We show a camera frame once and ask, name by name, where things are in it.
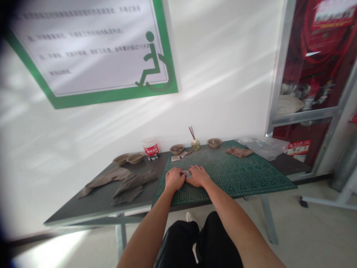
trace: hand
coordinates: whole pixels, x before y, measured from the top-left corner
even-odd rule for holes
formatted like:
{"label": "hand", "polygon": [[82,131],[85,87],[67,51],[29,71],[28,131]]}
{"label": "hand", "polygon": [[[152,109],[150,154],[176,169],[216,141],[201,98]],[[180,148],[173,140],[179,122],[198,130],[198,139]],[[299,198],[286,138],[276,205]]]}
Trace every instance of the hand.
{"label": "hand", "polygon": [[185,183],[186,174],[181,168],[174,167],[166,173],[165,190],[176,192]]}
{"label": "hand", "polygon": [[189,172],[192,174],[192,179],[186,178],[186,182],[194,187],[203,187],[205,182],[212,181],[211,177],[202,166],[191,166]]}

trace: green cutting mat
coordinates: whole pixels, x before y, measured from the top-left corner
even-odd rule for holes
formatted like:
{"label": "green cutting mat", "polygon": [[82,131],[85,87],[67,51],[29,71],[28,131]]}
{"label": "green cutting mat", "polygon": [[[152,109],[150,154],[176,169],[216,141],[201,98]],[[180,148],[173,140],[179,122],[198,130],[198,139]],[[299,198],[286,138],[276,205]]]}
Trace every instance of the green cutting mat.
{"label": "green cutting mat", "polygon": [[[201,150],[193,151],[181,158],[180,161],[175,162],[171,162],[171,156],[173,156],[171,153],[152,205],[164,191],[166,173],[175,166],[182,170],[188,170],[191,165],[203,166],[211,179],[232,198],[297,188],[285,175],[259,155],[254,153],[245,158],[238,158],[225,152],[233,146],[245,148],[236,141],[225,141],[216,149],[203,145]],[[171,206],[208,200],[209,196],[206,190],[185,183],[175,193]]]}

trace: forearm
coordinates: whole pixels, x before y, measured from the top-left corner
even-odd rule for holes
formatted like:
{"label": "forearm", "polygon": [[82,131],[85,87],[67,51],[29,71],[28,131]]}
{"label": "forearm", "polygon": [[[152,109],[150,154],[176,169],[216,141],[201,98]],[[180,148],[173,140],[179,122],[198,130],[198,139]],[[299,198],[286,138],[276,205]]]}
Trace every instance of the forearm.
{"label": "forearm", "polygon": [[154,266],[163,240],[174,191],[164,190],[126,246],[117,268]]}
{"label": "forearm", "polygon": [[211,180],[206,181],[203,187],[237,247],[244,267],[284,267],[240,205]]}

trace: incense stick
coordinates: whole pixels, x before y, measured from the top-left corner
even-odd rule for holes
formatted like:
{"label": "incense stick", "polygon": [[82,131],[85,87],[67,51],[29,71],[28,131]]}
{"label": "incense stick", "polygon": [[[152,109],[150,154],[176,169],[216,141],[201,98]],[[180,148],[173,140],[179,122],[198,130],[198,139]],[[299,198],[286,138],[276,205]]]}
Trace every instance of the incense stick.
{"label": "incense stick", "polygon": [[194,137],[194,133],[193,133],[193,128],[192,128],[192,126],[191,126],[191,128],[189,127],[189,130],[190,130],[190,132],[191,132],[191,135],[192,135],[193,139],[195,140],[196,138]]}

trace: green sign border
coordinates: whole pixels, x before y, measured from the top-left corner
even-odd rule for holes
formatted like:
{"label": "green sign border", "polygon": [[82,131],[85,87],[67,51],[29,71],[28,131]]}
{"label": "green sign border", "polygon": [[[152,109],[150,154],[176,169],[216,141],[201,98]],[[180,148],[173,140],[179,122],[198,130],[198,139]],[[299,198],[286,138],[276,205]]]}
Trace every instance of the green sign border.
{"label": "green sign border", "polygon": [[[161,43],[163,47],[163,52],[165,58],[170,62],[172,68],[174,68],[172,54],[170,49],[170,42],[168,39],[165,15],[163,4],[161,0],[153,0],[157,24],[159,28]],[[62,109],[68,107],[75,106],[83,106],[104,102],[113,102],[113,101],[121,101],[126,99],[135,99],[135,98],[143,98],[149,96],[157,96],[164,94],[177,93],[177,82],[176,76],[174,72],[173,83],[165,92],[153,92],[149,90],[146,86],[144,87],[130,87],[124,89],[113,89],[108,91],[100,91],[100,92],[92,92],[92,93],[84,93],[79,95],[71,95],[71,96],[63,96],[56,97],[49,86],[47,85],[45,79],[42,77],[41,73],[26,53],[25,49],[22,47],[21,43],[18,41],[16,36],[12,31],[5,36],[6,41],[10,44],[10,46],[15,50],[18,54],[22,62],[25,64],[27,69],[30,71],[32,76],[35,78],[39,86],[42,88],[43,92],[47,96],[48,100],[52,103],[55,109]],[[165,86],[165,83],[155,84],[157,87]]]}

